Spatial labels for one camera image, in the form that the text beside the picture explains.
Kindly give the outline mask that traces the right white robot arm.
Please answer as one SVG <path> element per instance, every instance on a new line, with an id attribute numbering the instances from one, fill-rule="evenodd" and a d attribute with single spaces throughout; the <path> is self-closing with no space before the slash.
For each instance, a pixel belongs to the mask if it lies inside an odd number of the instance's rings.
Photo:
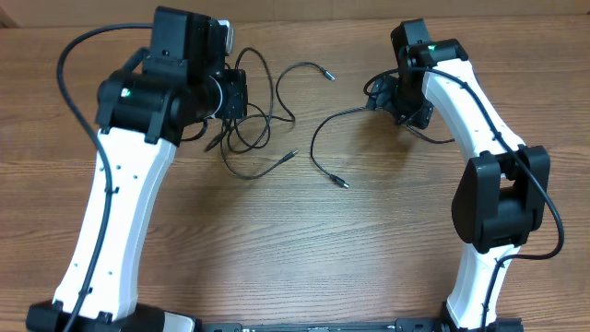
<path id="1" fill-rule="evenodd" d="M 550 159 L 529 147 L 496 113 L 456 39 L 433 41 L 423 19 L 407 20 L 390 35 L 397 67 L 363 89 L 371 110 L 398 125 L 424 129 L 439 112 L 466 163 L 451 205 L 463 242 L 456 282 L 437 331 L 521 331 L 519 319 L 500 319 L 496 304 L 509 265 L 550 207 Z"/>

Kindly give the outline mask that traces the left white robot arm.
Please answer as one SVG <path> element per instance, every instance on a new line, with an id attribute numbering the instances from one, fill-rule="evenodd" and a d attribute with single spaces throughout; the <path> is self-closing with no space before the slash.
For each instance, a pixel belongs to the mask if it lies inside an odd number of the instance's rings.
<path id="1" fill-rule="evenodd" d="M 154 203 L 183 130 L 242 117 L 246 75 L 230 69 L 226 20 L 160 6 L 138 49 L 98 90 L 86 131 L 97 150 L 77 246 L 53 298 L 33 304 L 29 331 L 198 331 L 201 322 L 138 300 Z"/>

